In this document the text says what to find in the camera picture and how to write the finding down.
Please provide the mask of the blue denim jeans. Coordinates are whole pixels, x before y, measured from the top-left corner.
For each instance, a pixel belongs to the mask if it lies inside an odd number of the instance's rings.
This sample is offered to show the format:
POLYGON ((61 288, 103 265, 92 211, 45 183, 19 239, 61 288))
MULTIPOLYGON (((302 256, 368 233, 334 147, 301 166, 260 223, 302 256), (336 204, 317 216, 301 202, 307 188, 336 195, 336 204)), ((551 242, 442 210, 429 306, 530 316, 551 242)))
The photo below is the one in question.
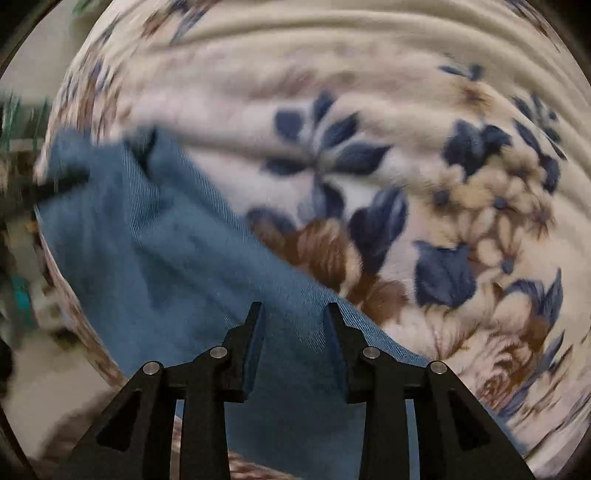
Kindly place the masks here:
POLYGON ((335 380, 329 303, 384 354, 414 366, 425 360, 276 258, 166 133, 96 146, 63 130, 46 176, 74 173, 87 174, 87 183, 40 204, 41 233, 120 371, 189 361, 221 344, 260 303, 263 352, 249 400, 226 410, 230 449, 304 479, 358 477, 365 410, 349 405, 335 380))

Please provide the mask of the floral bed blanket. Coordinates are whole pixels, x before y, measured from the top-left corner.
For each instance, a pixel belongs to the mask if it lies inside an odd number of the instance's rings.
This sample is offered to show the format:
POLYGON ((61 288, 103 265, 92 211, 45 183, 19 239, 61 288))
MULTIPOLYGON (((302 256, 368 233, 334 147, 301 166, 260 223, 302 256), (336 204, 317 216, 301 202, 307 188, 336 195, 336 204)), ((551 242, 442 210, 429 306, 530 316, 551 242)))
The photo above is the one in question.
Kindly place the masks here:
MULTIPOLYGON (((169 135, 276 258, 588 478, 590 85, 526 1, 113 1, 63 130, 169 135)), ((123 374, 52 277, 101 375, 123 374)))

